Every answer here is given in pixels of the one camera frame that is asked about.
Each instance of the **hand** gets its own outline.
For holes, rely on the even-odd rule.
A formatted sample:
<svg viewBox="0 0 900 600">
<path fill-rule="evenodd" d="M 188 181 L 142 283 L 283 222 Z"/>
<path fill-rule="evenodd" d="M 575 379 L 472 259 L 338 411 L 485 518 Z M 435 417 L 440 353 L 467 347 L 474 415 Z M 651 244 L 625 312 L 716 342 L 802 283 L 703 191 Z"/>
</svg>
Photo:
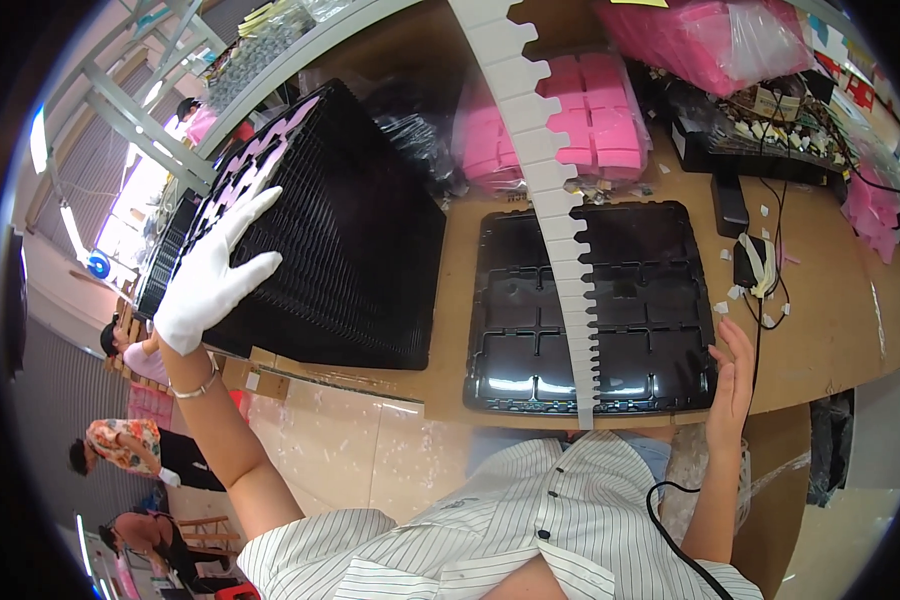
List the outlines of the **hand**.
<svg viewBox="0 0 900 600">
<path fill-rule="evenodd" d="M 183 257 L 153 316 L 157 334 L 181 356 L 195 351 L 204 331 L 219 323 L 244 296 L 273 275 L 283 260 L 279 252 L 264 252 L 236 269 L 230 268 L 230 253 L 237 242 L 283 191 L 271 187 L 258 196 L 260 186 L 262 181 L 241 195 Z"/>
<path fill-rule="evenodd" d="M 730 348 L 732 360 L 710 345 L 717 361 L 717 393 L 706 418 L 706 445 L 714 456 L 740 458 L 744 422 L 754 395 L 754 345 L 740 326 L 727 317 L 717 325 L 720 339 Z"/>
<path fill-rule="evenodd" d="M 160 478 L 160 481 L 167 484 L 171 488 L 179 488 L 180 487 L 180 475 L 174 473 L 166 467 L 162 467 L 160 472 L 157 474 L 157 477 Z"/>
</svg>

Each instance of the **black pants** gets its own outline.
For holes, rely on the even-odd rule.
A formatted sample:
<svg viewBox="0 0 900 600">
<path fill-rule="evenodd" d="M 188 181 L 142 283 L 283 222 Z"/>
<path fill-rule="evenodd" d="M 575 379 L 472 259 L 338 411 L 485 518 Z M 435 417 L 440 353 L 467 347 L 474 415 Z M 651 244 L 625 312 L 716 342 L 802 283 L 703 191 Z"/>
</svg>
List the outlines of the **black pants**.
<svg viewBox="0 0 900 600">
<path fill-rule="evenodd" d="M 226 492 L 193 438 L 160 429 L 160 466 L 180 476 L 180 484 L 212 492 Z"/>
<path fill-rule="evenodd" d="M 161 544 L 159 554 L 172 570 L 175 570 L 187 589 L 194 594 L 214 594 L 227 588 L 235 588 L 240 585 L 240 580 L 233 577 L 200 577 L 197 573 L 196 563 L 213 563 L 221 557 L 216 554 L 207 554 L 191 550 L 180 534 L 177 523 L 173 525 L 173 540 L 169 546 Z"/>
</svg>

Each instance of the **silver bracelet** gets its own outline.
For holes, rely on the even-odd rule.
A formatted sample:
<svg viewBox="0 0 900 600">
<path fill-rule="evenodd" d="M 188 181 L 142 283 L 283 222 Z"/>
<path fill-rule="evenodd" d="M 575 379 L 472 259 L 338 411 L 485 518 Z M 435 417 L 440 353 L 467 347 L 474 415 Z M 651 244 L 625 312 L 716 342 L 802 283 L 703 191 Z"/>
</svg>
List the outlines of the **silver bracelet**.
<svg viewBox="0 0 900 600">
<path fill-rule="evenodd" d="M 217 378 L 217 367 L 211 365 L 210 366 L 210 378 L 206 380 L 206 382 L 200 386 L 200 388 L 196 391 L 188 391 L 187 393 L 180 393 L 179 391 L 174 389 L 173 382 L 170 382 L 169 390 L 173 392 L 173 395 L 179 399 L 191 399 L 196 398 L 197 396 L 203 396 L 207 393 L 207 390 L 210 389 L 210 386 L 213 385 L 214 379 Z"/>
</svg>

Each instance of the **blue fan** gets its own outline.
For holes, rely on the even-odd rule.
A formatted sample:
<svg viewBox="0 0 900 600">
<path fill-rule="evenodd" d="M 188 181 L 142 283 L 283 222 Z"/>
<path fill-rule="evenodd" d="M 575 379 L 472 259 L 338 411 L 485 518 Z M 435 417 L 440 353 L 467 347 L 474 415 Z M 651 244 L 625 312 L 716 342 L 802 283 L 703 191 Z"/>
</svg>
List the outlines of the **blue fan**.
<svg viewBox="0 0 900 600">
<path fill-rule="evenodd" d="M 110 259 L 98 249 L 87 257 L 87 269 L 98 280 L 105 280 L 110 275 Z"/>
</svg>

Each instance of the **pink shirt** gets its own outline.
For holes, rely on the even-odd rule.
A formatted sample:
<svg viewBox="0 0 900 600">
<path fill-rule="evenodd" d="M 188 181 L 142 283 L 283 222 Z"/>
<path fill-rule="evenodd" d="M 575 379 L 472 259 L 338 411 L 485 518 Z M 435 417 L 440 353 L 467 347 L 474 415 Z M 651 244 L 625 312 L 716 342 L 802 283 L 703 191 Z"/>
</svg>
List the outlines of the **pink shirt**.
<svg viewBox="0 0 900 600">
<path fill-rule="evenodd" d="M 148 356 L 144 352 L 143 342 L 131 343 L 130 347 L 123 352 L 123 364 L 142 378 L 152 379 L 170 387 L 170 379 L 167 378 L 167 369 L 163 366 L 160 350 L 156 350 Z"/>
</svg>

